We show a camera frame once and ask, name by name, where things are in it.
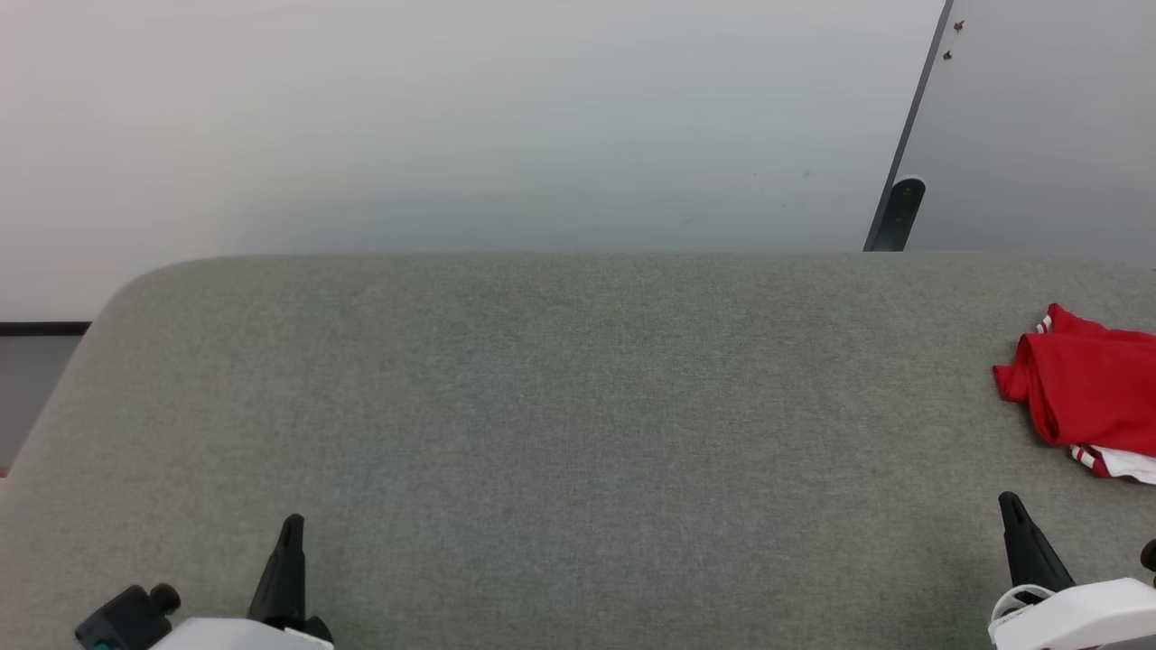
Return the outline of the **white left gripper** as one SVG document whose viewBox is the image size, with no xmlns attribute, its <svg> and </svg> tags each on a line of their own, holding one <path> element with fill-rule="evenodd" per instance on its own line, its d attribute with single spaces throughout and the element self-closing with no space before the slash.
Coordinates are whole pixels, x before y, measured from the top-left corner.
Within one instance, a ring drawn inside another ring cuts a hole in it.
<svg viewBox="0 0 1156 650">
<path fill-rule="evenodd" d="M 304 517 L 289 515 L 249 601 L 249 618 L 187 618 L 151 649 L 333 650 L 333 642 L 329 626 L 307 614 Z"/>
</svg>

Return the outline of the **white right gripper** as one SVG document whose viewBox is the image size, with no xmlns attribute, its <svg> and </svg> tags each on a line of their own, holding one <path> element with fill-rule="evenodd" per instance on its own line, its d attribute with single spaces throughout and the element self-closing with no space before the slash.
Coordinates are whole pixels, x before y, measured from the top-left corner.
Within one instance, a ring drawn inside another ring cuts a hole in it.
<svg viewBox="0 0 1156 650">
<path fill-rule="evenodd" d="M 1139 579 L 1077 585 L 1017 494 L 998 497 L 1011 589 L 988 622 L 996 649 L 1153 649 L 1155 590 Z M 1156 573 L 1156 540 L 1140 563 Z"/>
</svg>

